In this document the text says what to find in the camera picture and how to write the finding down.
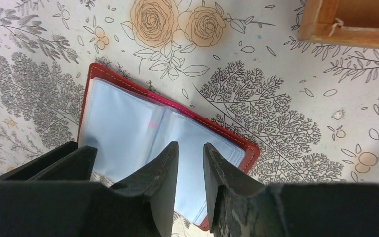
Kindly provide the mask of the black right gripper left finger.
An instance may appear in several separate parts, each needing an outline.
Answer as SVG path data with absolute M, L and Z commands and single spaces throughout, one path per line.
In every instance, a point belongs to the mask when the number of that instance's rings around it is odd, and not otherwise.
M 107 187 L 89 181 L 0 181 L 0 237 L 169 237 L 178 143 Z

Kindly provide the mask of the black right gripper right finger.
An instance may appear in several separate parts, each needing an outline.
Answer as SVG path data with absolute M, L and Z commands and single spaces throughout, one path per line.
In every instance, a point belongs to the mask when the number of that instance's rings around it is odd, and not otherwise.
M 379 237 L 377 183 L 271 183 L 203 147 L 210 232 L 216 237 Z

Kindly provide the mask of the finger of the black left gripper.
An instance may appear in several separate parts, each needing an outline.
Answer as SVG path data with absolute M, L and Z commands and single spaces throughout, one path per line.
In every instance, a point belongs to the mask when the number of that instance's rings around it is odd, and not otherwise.
M 0 176 L 0 181 L 23 181 L 32 178 L 34 175 L 48 168 L 61 158 L 69 155 L 78 149 L 78 143 L 69 141 L 60 145 L 53 150 L 39 156 L 38 158 L 27 162 L 26 164 L 15 168 Z
M 64 156 L 28 181 L 89 181 L 97 148 L 83 146 Z

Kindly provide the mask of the red leather card holder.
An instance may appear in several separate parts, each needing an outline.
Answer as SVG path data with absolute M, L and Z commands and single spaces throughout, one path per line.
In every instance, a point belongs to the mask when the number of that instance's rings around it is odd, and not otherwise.
M 179 146 L 174 209 L 206 231 L 204 144 L 211 143 L 244 173 L 258 159 L 258 146 L 101 64 L 90 64 L 78 143 L 97 148 L 95 172 L 120 181 L 173 141 Z

